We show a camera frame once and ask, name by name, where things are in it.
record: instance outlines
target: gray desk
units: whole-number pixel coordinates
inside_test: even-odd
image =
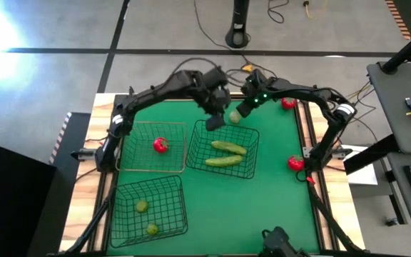
[[[411,217],[411,186],[403,171],[403,166],[411,165],[411,116],[405,115],[409,111],[405,98],[411,98],[411,64],[400,65],[393,75],[384,74],[377,64],[367,71],[392,134],[346,160],[345,170],[352,173],[387,156]]]

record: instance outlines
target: wooden table frame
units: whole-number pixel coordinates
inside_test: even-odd
[[[106,129],[111,120],[110,117],[115,95],[116,94],[96,94],[86,139],[103,138],[106,136]],[[241,97],[242,94],[240,93],[233,94],[234,99]],[[328,128],[326,120],[316,105],[300,102],[295,108],[295,119],[298,125],[301,146],[309,147],[315,145],[317,141],[321,140]],[[99,144],[96,141],[88,141],[84,147],[97,148]],[[332,160],[329,166],[343,168],[343,163],[339,160]],[[84,161],[78,168],[77,176],[95,167],[96,164],[94,161]],[[94,172],[77,182],[69,207],[60,251],[65,251],[71,247],[82,234],[103,199],[107,196],[111,185],[116,184],[116,177],[117,176],[114,176],[112,173]],[[315,189],[318,195],[322,198],[323,203],[328,209],[332,211],[335,220],[357,246],[364,248],[364,242],[345,172],[325,168],[322,173],[314,173],[313,178],[315,182],[317,182]],[[328,227],[323,215],[313,205],[312,212],[315,220],[319,248],[344,250],[332,230]],[[92,237],[90,237],[86,247],[83,247],[82,251],[105,252],[107,243],[103,242],[109,240],[111,222],[111,215],[107,214],[100,220],[98,228]]]

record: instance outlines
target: gray floor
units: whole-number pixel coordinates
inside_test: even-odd
[[[204,29],[223,43],[230,26],[232,0],[198,0]],[[0,50],[8,47],[108,48],[123,0],[0,0]],[[312,1],[312,10],[322,1]],[[284,24],[272,22],[267,1],[252,0],[247,49],[292,51],[397,51],[406,40],[383,0],[329,0],[328,11],[309,20],[300,1],[281,8]],[[120,49],[218,49],[199,31],[189,0],[131,0],[123,25]],[[117,55],[106,92],[142,91],[160,84],[182,60],[191,56]],[[203,56],[238,68],[239,56]],[[297,84],[330,86],[343,94],[367,82],[365,67],[384,59],[250,56],[249,59]],[[96,54],[0,54],[0,146],[48,161],[64,116],[89,112],[106,61]],[[195,61],[186,69],[206,71],[210,64]],[[390,133],[377,97],[365,103],[377,110],[363,121],[378,138]],[[366,112],[359,107],[359,112]],[[350,124],[345,143],[371,143],[370,132]],[[387,198],[356,199],[358,218],[371,251],[411,255],[411,225],[388,228],[382,217],[392,216]]]

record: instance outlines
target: white paper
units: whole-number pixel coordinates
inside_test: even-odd
[[[342,145],[343,148],[352,149],[353,152],[348,154],[344,160],[349,159],[361,151],[364,151],[367,147],[363,146],[348,146]],[[366,167],[353,172],[348,175],[348,183],[353,184],[365,184],[365,185],[378,185],[377,176],[375,176],[374,166],[372,164],[367,165]]]

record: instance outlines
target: wooden board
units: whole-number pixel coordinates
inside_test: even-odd
[[[113,108],[113,100],[115,94],[96,94],[93,104],[93,111],[91,112],[90,124],[88,125],[88,131],[86,139],[90,138],[103,138],[106,136],[106,129],[110,122],[110,116]],[[326,120],[322,117],[320,109],[316,105],[310,105],[310,112],[312,114],[313,124],[317,141],[320,141],[323,137],[328,125]],[[303,129],[305,135],[305,141],[307,145],[311,145],[308,136],[308,128],[305,121],[304,110],[300,105],[301,120],[303,122]],[[98,148],[99,144],[95,141],[86,142],[84,147],[86,148]],[[343,168],[342,161],[333,160],[329,165]],[[78,168],[78,176],[95,168],[94,161],[84,161]],[[71,205],[69,207],[68,218],[66,220],[66,226],[64,228],[63,238],[61,241],[60,251],[65,251],[71,247],[76,239],[82,234],[85,227],[90,222],[93,216],[93,208],[96,200],[96,192],[98,189],[99,172],[93,172],[83,177],[75,185]],[[106,179],[106,190],[111,181],[111,174]],[[346,234],[353,240],[353,242],[364,248],[364,241],[362,239],[360,226],[356,216],[355,205],[348,186],[347,176],[342,171],[336,171],[330,168],[325,169],[325,180],[328,188],[328,194],[330,198],[331,208],[333,215],[338,221],[339,225],[346,232]],[[95,249],[101,248],[101,239],[103,234],[104,218],[100,221],[98,227],[98,234],[96,237]],[[329,238],[328,225],[324,218],[321,218],[322,230],[325,239]],[[327,248],[331,248],[330,241],[326,241]]]

